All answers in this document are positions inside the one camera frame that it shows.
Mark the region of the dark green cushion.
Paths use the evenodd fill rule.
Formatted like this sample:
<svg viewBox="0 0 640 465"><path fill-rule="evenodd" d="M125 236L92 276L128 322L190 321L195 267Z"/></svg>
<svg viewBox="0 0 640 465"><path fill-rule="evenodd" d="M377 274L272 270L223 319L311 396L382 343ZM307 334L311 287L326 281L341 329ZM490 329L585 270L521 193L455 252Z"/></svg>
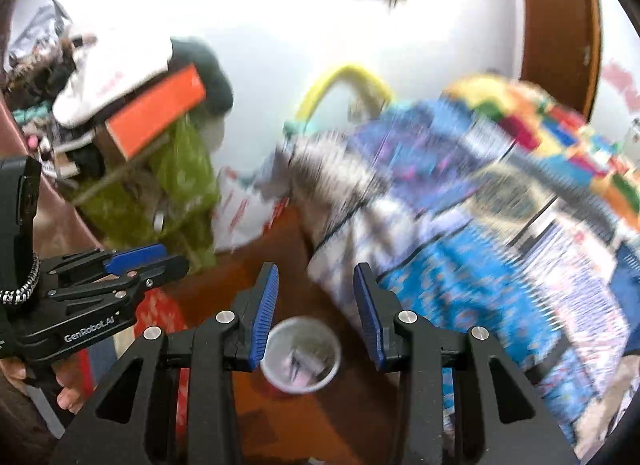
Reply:
<svg viewBox="0 0 640 465"><path fill-rule="evenodd" d="M171 38L172 55L168 69L177 72L193 65L205 88L204 107L210 115L224 116L233 106L233 91L213 49L197 39Z"/></svg>

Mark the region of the white cloth pile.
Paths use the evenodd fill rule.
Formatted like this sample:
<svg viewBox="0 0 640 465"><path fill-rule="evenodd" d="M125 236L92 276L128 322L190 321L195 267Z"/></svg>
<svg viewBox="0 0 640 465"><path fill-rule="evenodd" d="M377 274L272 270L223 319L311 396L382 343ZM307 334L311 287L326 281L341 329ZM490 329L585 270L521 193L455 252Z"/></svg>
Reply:
<svg viewBox="0 0 640 465"><path fill-rule="evenodd" d="M165 73L171 57L168 37L99 38L74 54L76 68L52 105L54 119L66 129L85 124L107 104Z"/></svg>

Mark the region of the green patterned cloth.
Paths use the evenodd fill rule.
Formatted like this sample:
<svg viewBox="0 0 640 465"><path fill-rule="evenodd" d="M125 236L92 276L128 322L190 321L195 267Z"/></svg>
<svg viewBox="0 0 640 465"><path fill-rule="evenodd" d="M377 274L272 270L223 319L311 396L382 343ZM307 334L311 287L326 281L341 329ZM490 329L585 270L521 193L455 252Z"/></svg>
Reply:
<svg viewBox="0 0 640 465"><path fill-rule="evenodd" d="M219 185L190 115L178 118L127 164L85 183L72 204L111 248L160 243L192 273L216 263L212 217Z"/></svg>

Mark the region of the colourful checked blanket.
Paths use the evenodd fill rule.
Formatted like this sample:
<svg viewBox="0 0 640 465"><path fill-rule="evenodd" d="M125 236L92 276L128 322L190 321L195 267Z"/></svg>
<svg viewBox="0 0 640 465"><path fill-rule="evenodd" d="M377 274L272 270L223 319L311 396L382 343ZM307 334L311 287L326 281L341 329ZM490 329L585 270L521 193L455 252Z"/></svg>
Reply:
<svg viewBox="0 0 640 465"><path fill-rule="evenodd" d="M639 169L577 110L536 84L495 74L458 79L442 94L495 122L552 173L588 188L639 228Z"/></svg>

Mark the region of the yellow foam tube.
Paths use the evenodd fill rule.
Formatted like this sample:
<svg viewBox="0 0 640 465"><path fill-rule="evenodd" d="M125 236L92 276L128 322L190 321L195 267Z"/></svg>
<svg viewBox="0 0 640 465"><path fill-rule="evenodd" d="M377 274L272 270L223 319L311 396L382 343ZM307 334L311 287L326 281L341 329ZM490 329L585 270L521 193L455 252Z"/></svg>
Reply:
<svg viewBox="0 0 640 465"><path fill-rule="evenodd" d="M395 91L370 70L346 64L322 75L306 92L293 118L285 121L283 136L310 136L325 131L348 131L374 118L396 101Z"/></svg>

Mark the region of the brown wooden door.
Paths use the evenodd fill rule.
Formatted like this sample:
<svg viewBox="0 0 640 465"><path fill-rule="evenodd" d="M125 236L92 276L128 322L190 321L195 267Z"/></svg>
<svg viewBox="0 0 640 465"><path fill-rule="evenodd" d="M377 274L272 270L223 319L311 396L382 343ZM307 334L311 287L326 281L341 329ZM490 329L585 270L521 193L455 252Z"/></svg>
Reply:
<svg viewBox="0 0 640 465"><path fill-rule="evenodd" d="M589 118L598 87L600 0L524 0L521 78Z"/></svg>

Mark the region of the white trash bowl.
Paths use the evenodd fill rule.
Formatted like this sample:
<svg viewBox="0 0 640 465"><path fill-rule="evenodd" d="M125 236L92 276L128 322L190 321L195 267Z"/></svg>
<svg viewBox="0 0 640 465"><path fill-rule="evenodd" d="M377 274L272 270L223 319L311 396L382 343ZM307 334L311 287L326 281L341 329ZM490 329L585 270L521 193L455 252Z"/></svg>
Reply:
<svg viewBox="0 0 640 465"><path fill-rule="evenodd" d="M329 385L342 363L342 346L332 329L311 317L283 320L271 329L262 375L287 395L316 393Z"/></svg>

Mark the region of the orange box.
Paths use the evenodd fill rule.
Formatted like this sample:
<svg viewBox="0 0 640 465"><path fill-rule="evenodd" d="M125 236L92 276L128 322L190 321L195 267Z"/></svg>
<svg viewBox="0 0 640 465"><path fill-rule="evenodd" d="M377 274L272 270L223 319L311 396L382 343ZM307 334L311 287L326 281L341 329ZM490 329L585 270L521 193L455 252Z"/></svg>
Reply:
<svg viewBox="0 0 640 465"><path fill-rule="evenodd" d="M201 104L206 90L194 64L172 73L105 121L116 162L128 162L180 116Z"/></svg>

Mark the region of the white plastic shopping bag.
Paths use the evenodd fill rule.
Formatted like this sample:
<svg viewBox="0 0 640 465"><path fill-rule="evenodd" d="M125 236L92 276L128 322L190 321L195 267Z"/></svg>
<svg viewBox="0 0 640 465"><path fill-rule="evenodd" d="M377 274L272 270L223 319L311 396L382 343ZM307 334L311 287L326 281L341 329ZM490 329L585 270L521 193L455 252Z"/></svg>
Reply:
<svg viewBox="0 0 640 465"><path fill-rule="evenodd" d="M224 167L218 173L220 202L215 207L212 232L216 253L235 251L262 237L285 208L287 197L263 198L239 173Z"/></svg>

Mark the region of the blue patchwork bedspread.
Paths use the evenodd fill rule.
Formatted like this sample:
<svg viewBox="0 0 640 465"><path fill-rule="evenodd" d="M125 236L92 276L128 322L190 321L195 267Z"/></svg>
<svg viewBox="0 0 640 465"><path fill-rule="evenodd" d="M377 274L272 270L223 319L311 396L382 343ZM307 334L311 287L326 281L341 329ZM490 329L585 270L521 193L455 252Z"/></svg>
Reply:
<svg viewBox="0 0 640 465"><path fill-rule="evenodd" d="M639 237L602 199L448 99L290 136L260 177L349 321L367 263L436 326L496 336L581 459L612 435L639 388Z"/></svg>

